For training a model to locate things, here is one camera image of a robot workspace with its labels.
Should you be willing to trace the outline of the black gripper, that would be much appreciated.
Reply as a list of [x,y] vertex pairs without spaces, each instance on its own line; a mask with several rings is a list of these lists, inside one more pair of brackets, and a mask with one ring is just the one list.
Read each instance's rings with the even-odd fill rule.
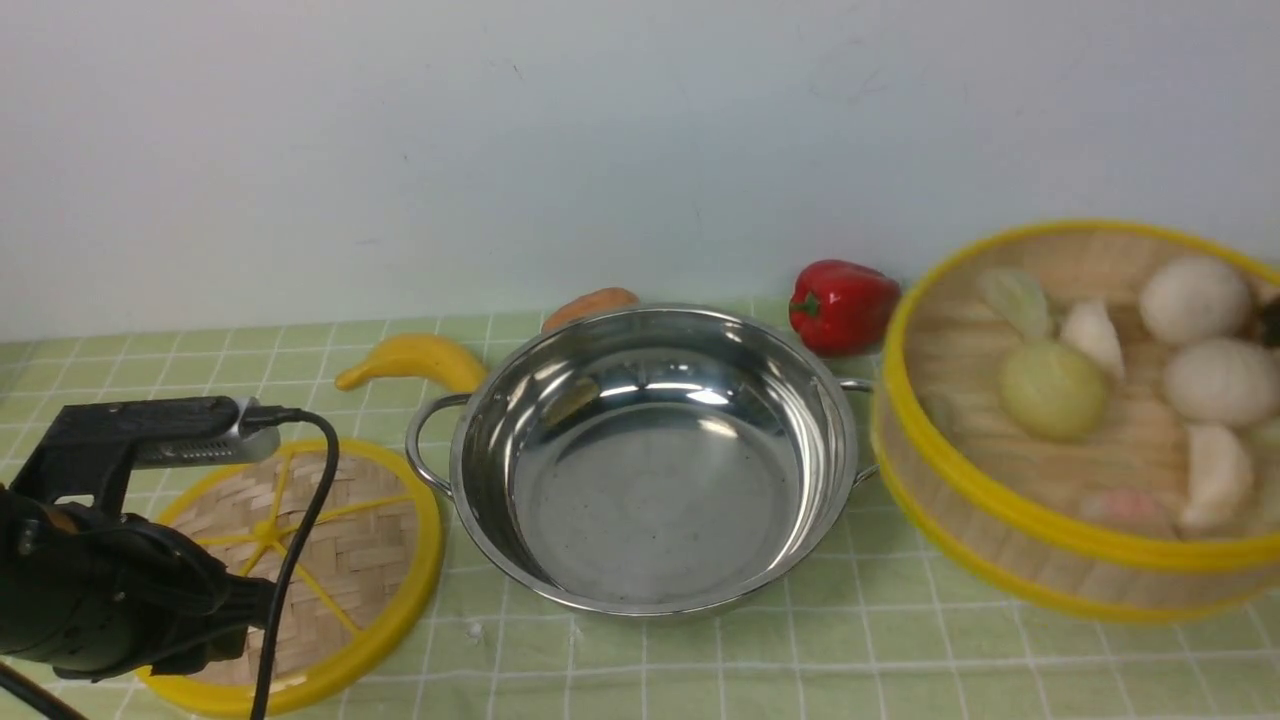
[[169,527],[3,491],[3,655],[99,682],[186,676],[239,659],[276,585]]

